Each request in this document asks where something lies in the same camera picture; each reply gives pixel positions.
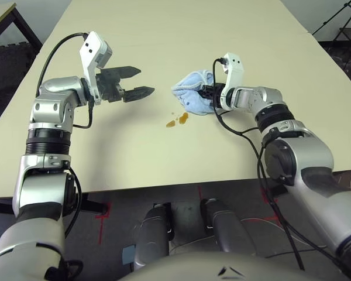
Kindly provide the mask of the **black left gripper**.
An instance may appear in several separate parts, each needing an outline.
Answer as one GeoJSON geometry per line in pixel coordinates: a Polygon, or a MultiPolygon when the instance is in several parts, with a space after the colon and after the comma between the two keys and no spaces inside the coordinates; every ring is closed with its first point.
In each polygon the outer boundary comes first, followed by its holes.
{"type": "Polygon", "coordinates": [[[148,97],[155,91],[155,88],[141,86],[123,93],[120,85],[121,79],[131,78],[139,73],[141,70],[133,66],[102,69],[95,76],[101,100],[116,102],[123,98],[123,102],[132,102],[148,97]]]}

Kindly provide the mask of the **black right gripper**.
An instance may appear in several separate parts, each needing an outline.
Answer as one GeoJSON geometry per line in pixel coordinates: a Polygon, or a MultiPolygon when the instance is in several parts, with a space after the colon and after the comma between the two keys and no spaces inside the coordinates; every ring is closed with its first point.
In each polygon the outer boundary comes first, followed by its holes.
{"type": "Polygon", "coordinates": [[[208,99],[213,103],[213,95],[216,98],[215,106],[221,107],[220,96],[221,92],[224,89],[224,83],[216,83],[215,86],[213,85],[203,85],[200,90],[198,90],[198,94],[205,99],[208,99]]]}

